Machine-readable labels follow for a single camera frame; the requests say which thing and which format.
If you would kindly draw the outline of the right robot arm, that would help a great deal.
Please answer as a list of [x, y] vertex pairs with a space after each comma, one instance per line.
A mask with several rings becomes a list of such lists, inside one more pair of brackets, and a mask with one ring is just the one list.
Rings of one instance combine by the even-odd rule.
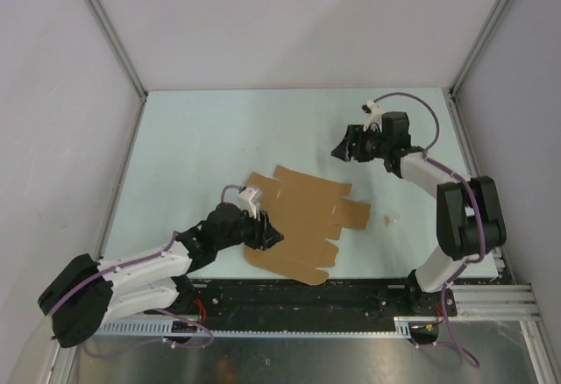
[[437, 205], [437, 247], [408, 276], [406, 308], [424, 315], [445, 304], [446, 289], [472, 264], [505, 244], [506, 225], [495, 181], [460, 174], [411, 143], [409, 118], [402, 111], [363, 105], [367, 119], [348, 125], [331, 156], [359, 163], [380, 159], [390, 174], [409, 181]]

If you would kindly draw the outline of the aluminium frame rail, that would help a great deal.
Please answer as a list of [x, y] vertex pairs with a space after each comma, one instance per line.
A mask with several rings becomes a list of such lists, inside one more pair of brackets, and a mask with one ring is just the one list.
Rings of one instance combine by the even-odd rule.
[[530, 285], [456, 285], [452, 287], [457, 320], [539, 321]]

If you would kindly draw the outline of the brown cardboard box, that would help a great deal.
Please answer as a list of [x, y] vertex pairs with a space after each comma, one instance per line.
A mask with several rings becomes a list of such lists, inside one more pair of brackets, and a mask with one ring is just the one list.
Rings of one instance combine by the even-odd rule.
[[265, 251], [245, 248], [250, 265], [306, 285], [329, 278], [336, 264], [342, 230], [363, 231], [371, 205], [350, 198], [352, 185], [303, 174], [281, 165], [271, 178], [251, 173], [248, 186], [259, 188], [261, 207], [284, 239]]

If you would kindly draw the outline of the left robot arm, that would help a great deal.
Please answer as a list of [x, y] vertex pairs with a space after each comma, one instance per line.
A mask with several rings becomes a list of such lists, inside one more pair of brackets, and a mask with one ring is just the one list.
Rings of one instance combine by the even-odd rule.
[[198, 293], [189, 274], [214, 262], [220, 251], [244, 245], [267, 251], [284, 239], [261, 211], [252, 217], [232, 203], [220, 203], [207, 218], [174, 232], [170, 241], [140, 255], [94, 260], [73, 258], [38, 299], [63, 348], [86, 342], [103, 325], [141, 312], [181, 314]]

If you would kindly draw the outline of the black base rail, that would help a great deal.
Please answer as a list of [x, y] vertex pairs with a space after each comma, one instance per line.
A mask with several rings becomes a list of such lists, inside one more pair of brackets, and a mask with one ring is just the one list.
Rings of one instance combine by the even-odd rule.
[[170, 311], [200, 316], [204, 325], [253, 326], [272, 331], [381, 331], [398, 316], [438, 321], [457, 315], [452, 291], [445, 304], [416, 314], [408, 305], [408, 279], [338, 279], [316, 286], [292, 280], [193, 279]]

